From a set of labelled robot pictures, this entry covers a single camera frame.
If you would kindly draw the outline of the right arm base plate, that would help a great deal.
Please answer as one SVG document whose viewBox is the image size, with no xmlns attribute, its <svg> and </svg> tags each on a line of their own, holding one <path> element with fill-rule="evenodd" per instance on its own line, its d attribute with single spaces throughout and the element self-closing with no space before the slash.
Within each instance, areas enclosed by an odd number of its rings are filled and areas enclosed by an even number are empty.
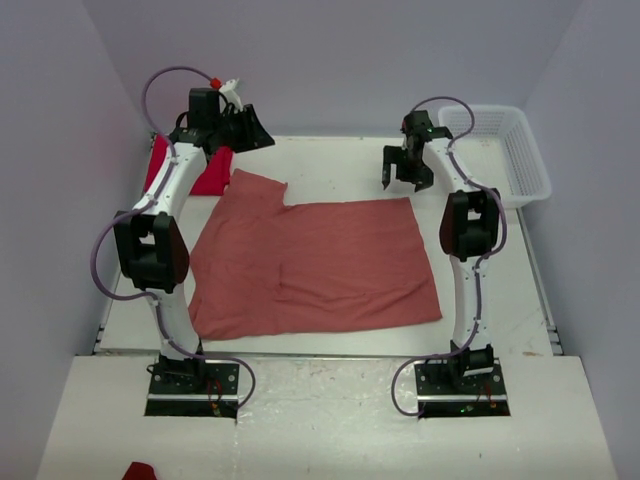
<svg viewBox="0 0 640 480">
<path fill-rule="evenodd" d="M 456 377 L 445 360 L 414 366 L 419 418 L 510 416 L 501 364 L 488 373 Z"/>
</svg>

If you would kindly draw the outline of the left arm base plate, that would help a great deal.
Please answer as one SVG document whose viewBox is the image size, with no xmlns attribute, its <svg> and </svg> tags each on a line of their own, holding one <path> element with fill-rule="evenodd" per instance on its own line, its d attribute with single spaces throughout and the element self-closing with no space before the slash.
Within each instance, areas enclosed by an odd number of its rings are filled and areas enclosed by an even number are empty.
<svg viewBox="0 0 640 480">
<path fill-rule="evenodd" d="M 147 371 L 151 379 L 145 416 L 237 418 L 237 364 L 160 356 Z"/>
</svg>

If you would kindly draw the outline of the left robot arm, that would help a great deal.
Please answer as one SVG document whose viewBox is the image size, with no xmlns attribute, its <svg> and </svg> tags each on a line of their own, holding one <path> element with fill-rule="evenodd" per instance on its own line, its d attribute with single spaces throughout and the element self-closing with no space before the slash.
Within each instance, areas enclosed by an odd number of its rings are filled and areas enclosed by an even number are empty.
<svg viewBox="0 0 640 480">
<path fill-rule="evenodd" d="M 190 90 L 149 191 L 131 211 L 118 213 L 113 227 L 121 272 L 147 301 L 158 328 L 161 347 L 152 375 L 187 393 L 206 385 L 208 369 L 188 315 L 184 282 L 190 257 L 178 219 L 220 149 L 242 153 L 275 143 L 237 89 L 237 80 L 229 80 Z"/>
</svg>

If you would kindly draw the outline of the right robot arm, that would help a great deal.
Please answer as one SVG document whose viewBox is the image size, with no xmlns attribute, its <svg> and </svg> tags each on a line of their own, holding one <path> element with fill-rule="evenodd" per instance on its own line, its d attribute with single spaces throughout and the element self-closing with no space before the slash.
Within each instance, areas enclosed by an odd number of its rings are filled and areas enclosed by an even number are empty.
<svg viewBox="0 0 640 480">
<path fill-rule="evenodd" d="M 486 261 L 496 246 L 503 219 L 495 189 L 481 187 L 454 158 L 454 135 L 432 123 L 425 110 L 414 110 L 402 121 L 401 147 L 383 149 L 381 183 L 392 179 L 410 183 L 414 190 L 431 187 L 436 176 L 448 186 L 439 229 L 439 241 L 454 275 L 455 324 L 451 352 L 423 364 L 425 380 L 438 389 L 450 386 L 467 393 L 484 383 L 494 370 L 494 351 L 484 321 Z"/>
</svg>

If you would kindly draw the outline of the salmon pink t shirt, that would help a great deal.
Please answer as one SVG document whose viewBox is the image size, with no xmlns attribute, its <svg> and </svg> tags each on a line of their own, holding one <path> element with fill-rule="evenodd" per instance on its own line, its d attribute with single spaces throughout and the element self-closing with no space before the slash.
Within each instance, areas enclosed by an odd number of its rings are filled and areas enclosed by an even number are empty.
<svg viewBox="0 0 640 480">
<path fill-rule="evenodd" d="M 341 333 L 440 320 L 406 198 L 287 205 L 284 183 L 234 172 L 191 253 L 206 340 Z"/>
</svg>

